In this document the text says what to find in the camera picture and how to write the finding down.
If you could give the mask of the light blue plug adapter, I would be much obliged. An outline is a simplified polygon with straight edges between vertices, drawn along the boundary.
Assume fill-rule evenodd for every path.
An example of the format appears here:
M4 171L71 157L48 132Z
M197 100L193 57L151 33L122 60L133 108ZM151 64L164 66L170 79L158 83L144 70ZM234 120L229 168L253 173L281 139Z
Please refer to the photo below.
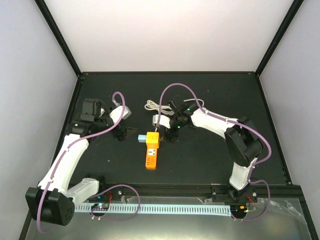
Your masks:
M147 141L147 136L145 134L138 135L138 142L139 143L146 143L146 141Z

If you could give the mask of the yellow cube socket adapter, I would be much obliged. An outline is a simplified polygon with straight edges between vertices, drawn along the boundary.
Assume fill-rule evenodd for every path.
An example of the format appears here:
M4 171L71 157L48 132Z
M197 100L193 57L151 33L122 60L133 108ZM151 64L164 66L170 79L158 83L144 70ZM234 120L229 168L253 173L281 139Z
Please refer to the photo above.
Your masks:
M146 133L146 145L148 148L158 148L160 144L160 134L157 131Z

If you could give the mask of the orange power strip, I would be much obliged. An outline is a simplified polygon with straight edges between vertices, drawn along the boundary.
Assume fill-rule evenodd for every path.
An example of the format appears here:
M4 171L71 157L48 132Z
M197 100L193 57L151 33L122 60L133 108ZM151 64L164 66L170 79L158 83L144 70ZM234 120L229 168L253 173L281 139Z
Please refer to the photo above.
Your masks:
M157 167L157 155L158 155L159 145L147 146L146 158L145 158L145 168L147 170L155 170Z

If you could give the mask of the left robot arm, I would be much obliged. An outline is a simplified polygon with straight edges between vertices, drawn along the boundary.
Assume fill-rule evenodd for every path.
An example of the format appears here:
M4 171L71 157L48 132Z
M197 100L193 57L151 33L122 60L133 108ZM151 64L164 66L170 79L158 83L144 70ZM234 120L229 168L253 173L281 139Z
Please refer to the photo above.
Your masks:
M123 141L128 129L120 122L132 113L128 106L112 100L114 107L106 107L101 100L86 98L82 111L68 125L62 147L45 177L37 187L29 187L25 199L31 217L38 223L66 226L75 209L93 196L103 199L108 188L104 178L88 175L80 183L69 187L76 166L98 136L111 132L114 138Z

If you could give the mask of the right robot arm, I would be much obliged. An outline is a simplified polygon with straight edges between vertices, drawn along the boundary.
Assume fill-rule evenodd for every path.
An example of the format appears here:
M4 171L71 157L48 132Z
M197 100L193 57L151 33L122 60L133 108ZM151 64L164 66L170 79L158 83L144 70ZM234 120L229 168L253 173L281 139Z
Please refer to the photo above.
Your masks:
M187 104L178 95L169 103L172 114L161 115L154 123L166 127L169 135L176 135L184 126L202 128L222 137L227 145L228 152L233 161L233 168L229 178L231 185L227 189L228 198L234 202L240 201L245 195L245 188L250 182L251 169L262 153L262 141L244 125L255 129L252 121L243 117L241 119L227 118L213 113L206 108L200 108L196 103Z

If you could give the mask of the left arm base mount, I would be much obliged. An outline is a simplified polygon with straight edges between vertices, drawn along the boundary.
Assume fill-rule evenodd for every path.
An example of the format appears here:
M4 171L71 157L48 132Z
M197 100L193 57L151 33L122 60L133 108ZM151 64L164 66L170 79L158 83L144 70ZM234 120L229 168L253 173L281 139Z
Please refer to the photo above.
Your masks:
M116 188L116 187L117 187L117 186L114 185L114 186L111 186L111 187L109 187L109 188L101 191L101 192L97 192L97 193L89 196L89 197L87 198L87 200L94 199L94 198L98 198L98 197L100 197L100 196L103 196L103 195L105 195L105 194L108 194L109 192L112 192L112 190L113 190L114 188Z

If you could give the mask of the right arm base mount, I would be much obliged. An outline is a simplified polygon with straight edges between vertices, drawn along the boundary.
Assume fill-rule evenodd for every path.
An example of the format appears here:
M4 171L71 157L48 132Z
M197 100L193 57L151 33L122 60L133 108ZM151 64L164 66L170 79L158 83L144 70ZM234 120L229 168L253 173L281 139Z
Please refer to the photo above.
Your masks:
M250 200L247 196L252 197L255 189L253 186L247 185L242 190L237 190L230 184L227 185L213 185L211 187L210 197L214 202L219 203L233 203L233 204L246 204Z

